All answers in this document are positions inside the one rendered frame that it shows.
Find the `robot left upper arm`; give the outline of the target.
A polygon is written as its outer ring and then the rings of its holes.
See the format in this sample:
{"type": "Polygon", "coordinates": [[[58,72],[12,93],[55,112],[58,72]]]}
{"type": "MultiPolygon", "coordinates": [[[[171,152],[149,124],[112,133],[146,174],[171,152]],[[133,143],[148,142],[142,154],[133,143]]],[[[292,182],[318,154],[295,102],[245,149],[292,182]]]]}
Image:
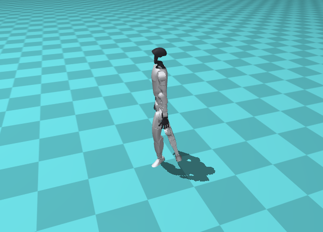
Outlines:
{"type": "Polygon", "coordinates": [[[167,76],[163,71],[161,71],[161,72],[158,72],[157,78],[158,78],[159,87],[160,87],[160,90],[161,90],[161,92],[158,95],[158,98],[161,99],[161,96],[163,94],[165,94],[167,96],[167,83],[166,83],[167,76]]]}

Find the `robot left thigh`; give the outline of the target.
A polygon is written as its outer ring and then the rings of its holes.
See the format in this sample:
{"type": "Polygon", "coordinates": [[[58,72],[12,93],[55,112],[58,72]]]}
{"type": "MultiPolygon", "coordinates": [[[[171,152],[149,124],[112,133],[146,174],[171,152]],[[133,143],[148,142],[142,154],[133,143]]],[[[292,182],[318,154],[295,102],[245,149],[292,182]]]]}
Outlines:
{"type": "Polygon", "coordinates": [[[160,108],[159,111],[155,112],[153,122],[152,122],[152,136],[153,136],[154,142],[157,142],[157,144],[159,143],[160,137],[162,137],[161,136],[162,124],[159,126],[162,120],[161,116],[162,116],[162,111],[160,108]]]}

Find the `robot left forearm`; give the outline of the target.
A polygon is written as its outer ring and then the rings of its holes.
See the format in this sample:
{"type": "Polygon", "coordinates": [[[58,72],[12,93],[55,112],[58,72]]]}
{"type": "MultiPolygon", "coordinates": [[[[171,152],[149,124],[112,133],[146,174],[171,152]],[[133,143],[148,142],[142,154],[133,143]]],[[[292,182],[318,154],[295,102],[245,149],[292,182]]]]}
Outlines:
{"type": "Polygon", "coordinates": [[[167,96],[165,94],[163,94],[161,96],[161,111],[163,113],[163,117],[167,117],[168,116],[168,109],[167,109],[167,103],[168,103],[168,99],[167,96]]]}

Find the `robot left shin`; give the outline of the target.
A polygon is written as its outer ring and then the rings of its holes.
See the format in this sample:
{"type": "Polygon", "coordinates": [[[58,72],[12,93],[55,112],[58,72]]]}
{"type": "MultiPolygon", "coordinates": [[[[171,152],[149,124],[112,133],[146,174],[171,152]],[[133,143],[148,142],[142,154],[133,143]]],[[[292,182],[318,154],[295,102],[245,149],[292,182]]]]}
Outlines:
{"type": "Polygon", "coordinates": [[[161,160],[162,159],[162,152],[164,149],[164,142],[163,142],[164,138],[160,137],[159,143],[157,144],[157,142],[154,142],[154,149],[157,155],[157,159],[161,160]]]}

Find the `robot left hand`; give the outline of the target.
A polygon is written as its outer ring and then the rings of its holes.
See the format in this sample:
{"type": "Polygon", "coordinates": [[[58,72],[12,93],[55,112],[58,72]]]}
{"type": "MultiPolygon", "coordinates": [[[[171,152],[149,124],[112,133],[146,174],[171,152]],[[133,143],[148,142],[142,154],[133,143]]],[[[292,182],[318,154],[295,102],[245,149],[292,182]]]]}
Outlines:
{"type": "Polygon", "coordinates": [[[161,123],[159,124],[159,126],[162,124],[161,129],[165,129],[165,126],[166,126],[166,128],[167,128],[167,125],[169,127],[169,121],[167,119],[168,116],[167,117],[163,117],[163,113],[161,114],[161,116],[162,116],[162,120],[161,120],[161,123]],[[163,126],[164,126],[164,128],[163,128],[163,126]]]}

